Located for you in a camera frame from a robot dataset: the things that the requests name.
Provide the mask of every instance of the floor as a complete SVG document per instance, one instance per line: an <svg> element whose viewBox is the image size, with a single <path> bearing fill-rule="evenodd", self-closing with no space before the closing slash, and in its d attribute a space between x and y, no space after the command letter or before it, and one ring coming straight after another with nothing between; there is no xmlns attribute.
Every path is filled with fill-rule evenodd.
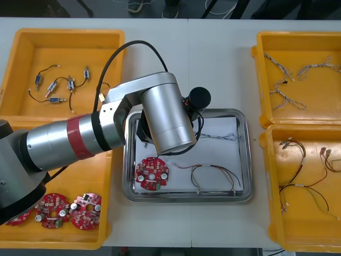
<svg viewBox="0 0 341 256"><path fill-rule="evenodd" d="M199 19L205 11L206 0L181 0L180 19ZM218 0L212 12L222 13L232 8L238 0ZM251 19L251 16L264 4L266 12L277 19L296 19L301 2L315 3L315 10L308 19L341 19L339 0L250 0L242 19ZM162 18L165 0L144 0L144 6L139 13L127 11L128 0L2 0L0 3L0 17L71 17L71 18ZM332 6L327 15L321 15L321 4ZM283 5L289 10L283 14ZM224 15L209 14L207 19L221 19Z"/></svg>

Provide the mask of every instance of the capacitor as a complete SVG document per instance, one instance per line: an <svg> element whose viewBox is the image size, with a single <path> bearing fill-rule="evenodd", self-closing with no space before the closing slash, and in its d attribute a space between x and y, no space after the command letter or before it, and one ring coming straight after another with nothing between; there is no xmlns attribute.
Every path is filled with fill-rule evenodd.
<svg viewBox="0 0 341 256"><path fill-rule="evenodd" d="M86 66L85 69L84 69L84 78L86 80L90 80L90 71L89 71L88 66Z"/></svg>
<svg viewBox="0 0 341 256"><path fill-rule="evenodd" d="M97 204L95 206L95 211L99 212L101 210L101 205Z"/></svg>
<svg viewBox="0 0 341 256"><path fill-rule="evenodd" d="M139 182L142 182L142 181L144 181L144 176L142 176L142 175L139 175L139 176L138 176L138 178L137 178L137 180L138 180Z"/></svg>
<svg viewBox="0 0 341 256"><path fill-rule="evenodd" d="M79 205L79 204L76 204L76 203L72 203L72 204L70 205L70 208L71 208L71 210L77 211L77 210L80 209L80 205Z"/></svg>
<svg viewBox="0 0 341 256"><path fill-rule="evenodd" d="M47 98L50 95L50 93L53 92L53 90L55 89L56 86L57 86L57 81L54 81L49 85L49 87L47 88L47 94L46 94L45 98Z"/></svg>
<svg viewBox="0 0 341 256"><path fill-rule="evenodd" d="M89 195L88 195L88 194L84 194L83 197L82 197L82 199L85 200L85 201L87 201L88 198L89 198Z"/></svg>
<svg viewBox="0 0 341 256"><path fill-rule="evenodd" d="M42 82L43 82L43 77L41 76L41 74L38 74L38 75L36 76L36 80L35 80L36 91L39 90L39 86L41 86Z"/></svg>
<svg viewBox="0 0 341 256"><path fill-rule="evenodd" d="M163 180L165 180L165 179L168 178L168 175L167 175L166 173L163 173L163 174L161 174L161 178L162 178Z"/></svg>
<svg viewBox="0 0 341 256"><path fill-rule="evenodd" d="M59 216L60 217L64 217L66 214L68 214L69 211L67 209L63 209L59 211Z"/></svg>
<svg viewBox="0 0 341 256"><path fill-rule="evenodd" d="M45 219L45 215L44 214L38 214L36 215L36 221L37 222L41 222L43 219Z"/></svg>

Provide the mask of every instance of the red band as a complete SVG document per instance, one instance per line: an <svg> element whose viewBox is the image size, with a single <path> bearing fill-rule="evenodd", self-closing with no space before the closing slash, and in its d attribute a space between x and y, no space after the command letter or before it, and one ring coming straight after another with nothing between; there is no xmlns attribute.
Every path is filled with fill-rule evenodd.
<svg viewBox="0 0 341 256"><path fill-rule="evenodd" d="M79 160L93 157L94 155L87 150L79 131L79 121L85 115L75 116L67 120L68 139L71 148L74 150Z"/></svg>

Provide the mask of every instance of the yellow plastic tray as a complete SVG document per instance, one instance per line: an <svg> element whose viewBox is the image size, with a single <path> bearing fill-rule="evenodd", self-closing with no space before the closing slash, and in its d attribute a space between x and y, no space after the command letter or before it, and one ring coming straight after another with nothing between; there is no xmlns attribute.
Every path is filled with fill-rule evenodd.
<svg viewBox="0 0 341 256"><path fill-rule="evenodd" d="M257 35L257 46L251 50L255 58L261 126L270 124L341 124L341 74L330 68L311 68L303 81L297 72L306 65L324 63L328 55L331 63L341 65L341 33L262 31ZM296 101L307 105L299 110L291 104L274 110L283 102L277 93L270 96L274 84L283 73L269 59L293 71L295 82L280 85L280 90Z"/></svg>
<svg viewBox="0 0 341 256"><path fill-rule="evenodd" d="M14 130L32 129L41 123L10 124ZM40 248L40 249L97 249L102 246L110 233L107 223L110 180L112 170L112 151L78 161L46 185L46 193L60 193L69 202L84 193L96 193L102 197L100 224L93 230L84 231L65 222L59 229L46 229L35 221L35 210L31 216L18 226L0 226L1 248Z"/></svg>
<svg viewBox="0 0 341 256"><path fill-rule="evenodd" d="M29 117L35 121L41 117L66 119L75 116L69 110L68 102L53 104L39 103L34 97L45 100L48 86L59 76L72 76L76 85L84 81L84 69L90 69L90 81L75 89L72 108L76 114L91 113L95 98L95 88L105 63L113 52L124 44L121 30L91 29L20 29L15 35L6 73L0 92L0 115ZM124 52L110 65L104 82L111 87L121 83ZM61 68L51 68L42 73L43 84L35 91L35 79L39 71L53 64ZM103 93L108 87L103 85ZM53 97L69 99L67 81L58 80Z"/></svg>
<svg viewBox="0 0 341 256"><path fill-rule="evenodd" d="M292 137L306 148L304 166L295 183L312 184L324 177L321 147L332 150L330 159L341 158L341 126L338 125L271 125L261 134L264 150L271 224L269 236L288 251L341 252L341 221L321 212L305 188L285 190L288 212L281 214L279 183L289 180L302 160L297 147L283 150L280 142ZM341 217L341 173L328 171L325 180L313 186L324 195L330 212ZM321 207L323 199L316 196Z"/></svg>

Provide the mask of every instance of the white paper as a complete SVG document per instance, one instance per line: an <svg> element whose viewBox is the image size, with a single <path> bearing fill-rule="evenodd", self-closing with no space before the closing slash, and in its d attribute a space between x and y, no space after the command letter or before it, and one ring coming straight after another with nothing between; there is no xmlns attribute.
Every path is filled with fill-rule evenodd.
<svg viewBox="0 0 341 256"><path fill-rule="evenodd" d="M205 118L202 133L211 136L226 136L229 133L237 135L237 119L235 117ZM153 144L148 144L146 148L143 142L136 138L136 165L147 157L156 157L156 150ZM243 190L242 173L240 165L238 141L230 141L213 138L200 138L197 144L187 153L179 156L160 156L169 168L169 178L166 186L161 186L158 192L189 192L198 191L191 181L191 168L180 169L174 165L187 167L196 164L219 165L233 172L240 180L240 185L236 177L231 175L234 181L234 189ZM230 191L232 186L226 176L217 168L203 166L194 172L200 188L203 191ZM135 182L135 192L155 193L141 187L139 182Z"/></svg>

